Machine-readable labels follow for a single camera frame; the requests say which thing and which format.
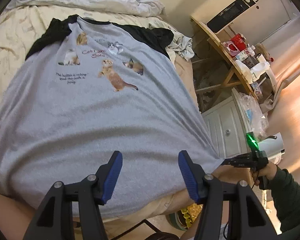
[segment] orange kitten print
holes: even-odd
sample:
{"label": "orange kitten print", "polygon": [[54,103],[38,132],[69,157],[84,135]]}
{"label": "orange kitten print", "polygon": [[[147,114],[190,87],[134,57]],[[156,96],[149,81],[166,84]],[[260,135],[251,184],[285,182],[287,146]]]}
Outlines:
{"label": "orange kitten print", "polygon": [[82,32],[77,37],[77,45],[87,45],[88,38],[85,32]]}
{"label": "orange kitten print", "polygon": [[124,82],[118,73],[113,70],[113,61],[111,59],[104,59],[102,61],[102,70],[99,72],[98,77],[102,76],[107,77],[107,79],[115,88],[115,92],[124,89],[124,87],[132,87],[135,90],[138,90],[135,85]]}
{"label": "orange kitten print", "polygon": [[139,62],[133,62],[132,58],[128,62],[122,62],[127,68],[131,68],[134,72],[139,75],[143,75],[143,65]]}

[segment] red box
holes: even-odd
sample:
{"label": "red box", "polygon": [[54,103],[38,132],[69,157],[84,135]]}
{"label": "red box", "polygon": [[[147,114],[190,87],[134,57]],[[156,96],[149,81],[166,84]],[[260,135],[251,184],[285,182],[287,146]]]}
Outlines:
{"label": "red box", "polygon": [[244,39],[242,38],[241,34],[237,34],[234,36],[231,41],[236,45],[236,47],[240,50],[243,51],[244,49],[247,48],[247,45],[244,43]]}

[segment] metal screw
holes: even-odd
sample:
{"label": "metal screw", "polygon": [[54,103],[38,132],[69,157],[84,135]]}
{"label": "metal screw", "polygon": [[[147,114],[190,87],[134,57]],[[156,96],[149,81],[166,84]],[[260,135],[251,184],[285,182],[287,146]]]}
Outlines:
{"label": "metal screw", "polygon": [[248,186],[248,183],[247,183],[245,180],[240,180],[239,184],[240,184],[242,187],[247,187],[247,186]]}
{"label": "metal screw", "polygon": [[55,188],[59,188],[62,186],[62,182],[61,181],[57,181],[55,184],[54,184],[54,187]]}
{"label": "metal screw", "polygon": [[88,176],[89,181],[94,181],[96,178],[97,178],[97,176],[94,175],[94,174],[91,174],[91,175]]}
{"label": "metal screw", "polygon": [[204,176],[205,179],[207,180],[213,180],[213,175],[211,175],[210,173],[207,173],[205,176]]}

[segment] plastic bag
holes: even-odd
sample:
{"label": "plastic bag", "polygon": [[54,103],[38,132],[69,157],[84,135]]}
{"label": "plastic bag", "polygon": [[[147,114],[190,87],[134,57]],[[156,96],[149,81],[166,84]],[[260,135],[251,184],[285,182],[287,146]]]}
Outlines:
{"label": "plastic bag", "polygon": [[269,123],[267,117],[261,112],[258,102],[253,97],[239,93],[235,89],[233,89],[233,93],[236,94],[238,103],[245,113],[245,119],[250,124],[257,141],[262,141],[267,137],[265,130]]}

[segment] black sleeve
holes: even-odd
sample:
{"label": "black sleeve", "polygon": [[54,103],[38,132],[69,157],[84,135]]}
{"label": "black sleeve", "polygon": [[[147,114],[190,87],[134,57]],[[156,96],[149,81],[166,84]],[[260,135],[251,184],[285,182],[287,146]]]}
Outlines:
{"label": "black sleeve", "polygon": [[292,175],[278,167],[269,189],[281,222],[280,230],[285,232],[300,225],[300,185]]}
{"label": "black sleeve", "polygon": [[56,41],[63,41],[66,36],[71,33],[68,24],[76,22],[77,17],[78,15],[71,15],[64,21],[53,18],[47,31],[32,45],[31,49],[26,55],[26,59],[34,53],[41,51],[44,47],[55,43]]}
{"label": "black sleeve", "polygon": [[173,40],[174,35],[171,30],[165,28],[147,29],[134,25],[119,25],[115,23],[113,23],[113,25],[124,29],[126,32],[130,33],[135,40],[148,45],[150,48],[161,52],[167,58],[169,58],[165,48]]}
{"label": "black sleeve", "polygon": [[[52,19],[47,31],[41,36],[41,38],[37,39],[26,55],[26,59],[29,58],[36,52],[41,51],[44,47],[56,42],[63,41],[66,36],[71,33],[69,28],[69,23],[77,22],[78,15],[71,15],[66,20],[60,21],[55,18]],[[85,19],[85,21],[90,22],[92,24],[109,24],[110,22],[98,22],[91,19]],[[155,28],[155,29],[147,29],[144,27],[134,26],[134,25],[119,25],[113,23],[113,25],[122,28],[126,32],[128,32],[135,40],[140,41],[152,49],[164,54],[167,58],[169,55],[167,54],[166,47],[173,40],[173,32],[169,29],[165,28]]]}

